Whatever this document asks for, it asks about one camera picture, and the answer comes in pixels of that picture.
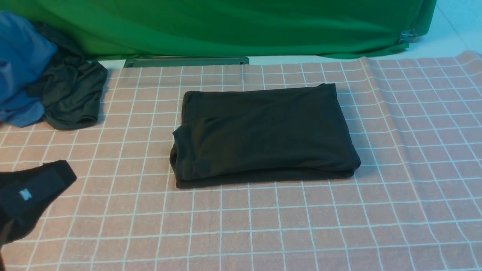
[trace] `white floor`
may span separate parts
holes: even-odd
[[[465,50],[482,53],[482,0],[438,0],[428,34],[411,43],[405,52],[380,59],[455,56]],[[315,55],[253,56],[249,59],[252,65],[339,61]],[[101,61],[109,69],[122,68],[124,62]]]

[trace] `black garment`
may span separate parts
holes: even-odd
[[[187,92],[173,135],[178,188],[347,178],[361,164],[335,84]]]
[[[67,36],[45,23],[32,22],[35,30],[58,47],[39,80],[26,91],[45,106],[44,120],[55,129],[72,130],[97,123],[107,70],[89,63]]]
[[[7,243],[26,237],[47,207],[77,179],[67,161],[0,172],[0,230],[13,220]]]

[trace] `blue fabric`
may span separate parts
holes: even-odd
[[[40,120],[45,108],[24,87],[40,77],[56,52],[28,20],[0,12],[0,122],[25,127]]]

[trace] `green fabric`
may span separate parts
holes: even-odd
[[[355,58],[402,51],[407,45],[399,44],[400,33],[412,26],[426,32],[434,3],[435,0],[1,0],[0,9],[66,32],[87,55],[96,58],[294,54]]]

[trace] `metal clip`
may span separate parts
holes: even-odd
[[[418,38],[418,35],[415,31],[415,29],[407,30],[407,31],[402,31],[400,34],[400,43],[405,43],[405,42],[413,42]]]

